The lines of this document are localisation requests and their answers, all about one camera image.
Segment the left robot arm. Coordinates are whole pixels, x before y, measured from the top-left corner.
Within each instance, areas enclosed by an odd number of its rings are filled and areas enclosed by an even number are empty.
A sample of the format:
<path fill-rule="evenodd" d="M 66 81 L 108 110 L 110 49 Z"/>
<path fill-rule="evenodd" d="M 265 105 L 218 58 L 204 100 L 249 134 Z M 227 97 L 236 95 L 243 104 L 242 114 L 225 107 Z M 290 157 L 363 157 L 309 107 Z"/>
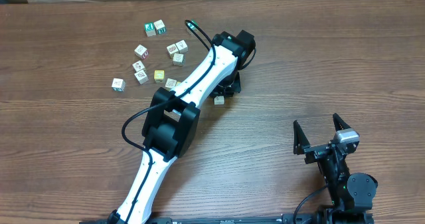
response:
<path fill-rule="evenodd" d="M 239 72 L 256 50 L 254 35 L 222 32 L 210 44 L 208 55 L 182 83 L 155 92 L 141 131 L 139 170 L 124 202 L 111 212 L 107 223 L 146 223 L 166 173 L 195 137 L 202 103 L 208 97 L 231 97 L 241 91 Z"/>

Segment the wooden block red pencil picture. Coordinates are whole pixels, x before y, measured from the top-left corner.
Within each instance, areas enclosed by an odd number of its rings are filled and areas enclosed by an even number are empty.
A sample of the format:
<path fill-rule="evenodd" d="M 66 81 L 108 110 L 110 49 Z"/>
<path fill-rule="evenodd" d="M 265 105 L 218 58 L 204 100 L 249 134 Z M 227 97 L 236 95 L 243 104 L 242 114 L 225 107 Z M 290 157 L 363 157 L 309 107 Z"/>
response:
<path fill-rule="evenodd" d="M 214 98 L 214 105 L 224 105 L 224 96 L 216 96 Z"/>

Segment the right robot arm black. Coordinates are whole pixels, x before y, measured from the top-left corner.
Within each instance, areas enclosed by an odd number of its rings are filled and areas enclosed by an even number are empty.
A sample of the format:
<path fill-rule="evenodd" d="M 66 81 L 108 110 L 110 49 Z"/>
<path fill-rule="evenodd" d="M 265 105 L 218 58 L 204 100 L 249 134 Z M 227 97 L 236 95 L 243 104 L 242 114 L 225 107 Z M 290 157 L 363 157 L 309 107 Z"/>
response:
<path fill-rule="evenodd" d="M 325 185 L 305 197 L 294 211 L 292 222 L 298 221 L 301 207 L 327 189 L 331 205 L 322 205 L 308 223 L 373 223 L 367 213 L 373 208 L 378 181 L 367 173 L 350 173 L 345 158 L 356 151 L 359 133 L 336 113 L 333 114 L 335 135 L 327 144 L 312 147 L 298 121 L 294 121 L 294 154 L 305 155 L 305 163 L 316 163 Z"/>

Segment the wooden block scribble picture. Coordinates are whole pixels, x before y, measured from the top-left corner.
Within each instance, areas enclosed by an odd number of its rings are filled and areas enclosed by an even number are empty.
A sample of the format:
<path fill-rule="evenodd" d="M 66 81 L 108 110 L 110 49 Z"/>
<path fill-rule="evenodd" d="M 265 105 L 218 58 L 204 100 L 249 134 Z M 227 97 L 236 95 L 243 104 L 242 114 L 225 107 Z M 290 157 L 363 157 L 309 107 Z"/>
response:
<path fill-rule="evenodd" d="M 177 85 L 177 81 L 172 79 L 172 78 L 168 78 L 166 83 L 165 83 L 165 89 L 166 90 L 171 90 L 173 88 L 175 88 L 175 86 Z"/>

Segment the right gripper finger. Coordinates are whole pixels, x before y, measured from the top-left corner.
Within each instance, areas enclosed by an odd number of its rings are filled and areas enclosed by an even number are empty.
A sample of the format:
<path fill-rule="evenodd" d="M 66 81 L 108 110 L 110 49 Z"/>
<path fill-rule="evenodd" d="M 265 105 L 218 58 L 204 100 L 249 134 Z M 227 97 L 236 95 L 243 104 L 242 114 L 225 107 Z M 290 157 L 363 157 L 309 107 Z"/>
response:
<path fill-rule="evenodd" d="M 337 113 L 334 113 L 332 117 L 333 117 L 334 127 L 337 132 L 350 128 L 350 125 L 348 125 Z"/>
<path fill-rule="evenodd" d="M 305 154 L 305 149 L 310 148 L 311 144 L 304 134 L 299 122 L 295 120 L 294 125 L 294 154 Z"/>

